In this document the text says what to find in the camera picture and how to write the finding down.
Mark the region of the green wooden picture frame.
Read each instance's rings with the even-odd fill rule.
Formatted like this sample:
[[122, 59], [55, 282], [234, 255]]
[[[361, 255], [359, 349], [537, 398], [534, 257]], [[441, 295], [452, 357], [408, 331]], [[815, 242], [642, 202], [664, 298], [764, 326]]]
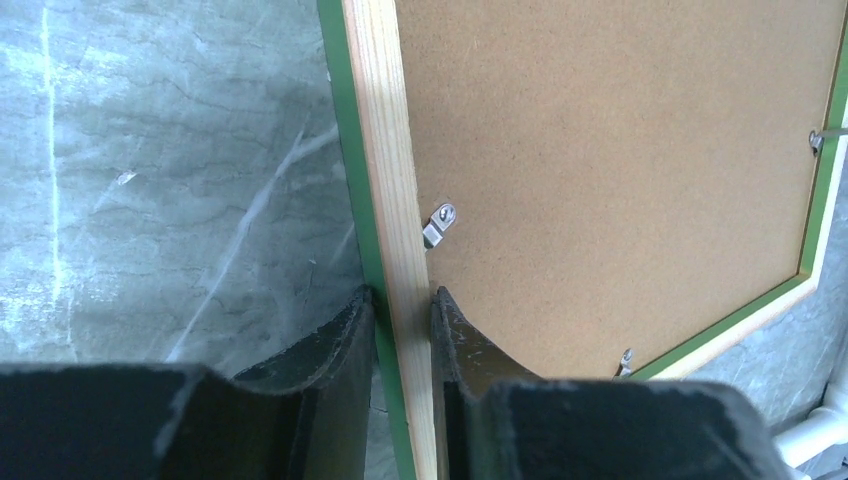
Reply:
[[[318, 11], [402, 478], [442, 479], [439, 288], [541, 378], [689, 381], [818, 287], [847, 151], [845, 2]], [[427, 250], [445, 203], [456, 221]]]

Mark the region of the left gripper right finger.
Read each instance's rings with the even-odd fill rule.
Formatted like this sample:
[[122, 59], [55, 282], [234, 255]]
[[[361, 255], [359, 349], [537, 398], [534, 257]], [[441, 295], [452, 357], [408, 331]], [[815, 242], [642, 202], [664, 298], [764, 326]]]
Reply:
[[761, 415], [714, 382], [544, 379], [431, 304], [442, 479], [786, 479]]

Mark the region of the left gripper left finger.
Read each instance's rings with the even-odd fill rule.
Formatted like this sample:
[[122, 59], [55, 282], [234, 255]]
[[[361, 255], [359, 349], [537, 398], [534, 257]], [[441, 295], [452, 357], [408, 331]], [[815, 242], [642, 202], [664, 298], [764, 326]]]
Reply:
[[364, 473], [375, 312], [227, 377], [191, 363], [5, 363], [5, 479], [352, 479]]

